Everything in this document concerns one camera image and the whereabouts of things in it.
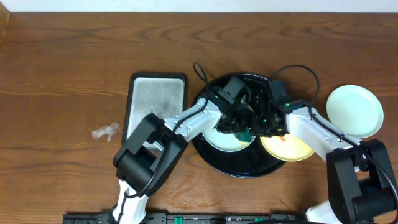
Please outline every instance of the green object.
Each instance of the green object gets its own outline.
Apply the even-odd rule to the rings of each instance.
[[[183,219],[182,217],[175,217],[174,218],[174,224],[182,224]]]
[[[241,133],[236,133],[236,134],[235,134],[235,137],[236,137],[239,141],[242,141],[242,142],[248,142],[248,143],[250,143],[250,142],[252,141],[252,136],[251,136],[249,130],[246,130],[246,131],[241,132]]]

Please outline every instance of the yellow plate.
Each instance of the yellow plate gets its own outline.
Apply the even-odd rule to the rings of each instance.
[[[314,153],[310,146],[291,134],[286,134],[283,137],[261,137],[260,139],[269,154],[283,161],[300,161]]]

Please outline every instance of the white background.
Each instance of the white background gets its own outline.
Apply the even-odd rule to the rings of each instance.
[[[10,12],[398,12],[398,0],[0,0]]]

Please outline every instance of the wooden table surface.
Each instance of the wooden table surface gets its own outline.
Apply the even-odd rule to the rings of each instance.
[[[192,104],[204,87],[193,61],[210,80],[307,65],[322,83],[315,107],[323,116],[336,87],[367,88],[384,109],[374,137],[398,174],[397,14],[12,13],[0,46],[0,222],[61,223],[67,212],[112,207],[119,195],[112,158],[121,135],[95,141],[91,130],[123,125],[136,71],[186,73]],[[311,99],[311,74],[292,69],[280,77],[292,95]],[[190,144],[147,207],[267,213],[326,199],[326,165],[316,155],[265,177],[238,179],[214,170]]]

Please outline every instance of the round black tray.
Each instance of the round black tray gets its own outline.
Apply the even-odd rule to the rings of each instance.
[[[242,79],[253,93],[265,91],[265,83],[270,81],[254,73],[240,72],[217,78],[210,83],[210,86],[225,86],[233,75]],[[256,137],[248,147],[236,152],[216,149],[205,140],[202,134],[192,139],[192,143],[209,165],[233,177],[260,177],[274,172],[285,164],[285,161],[275,158],[264,149],[259,137]]]

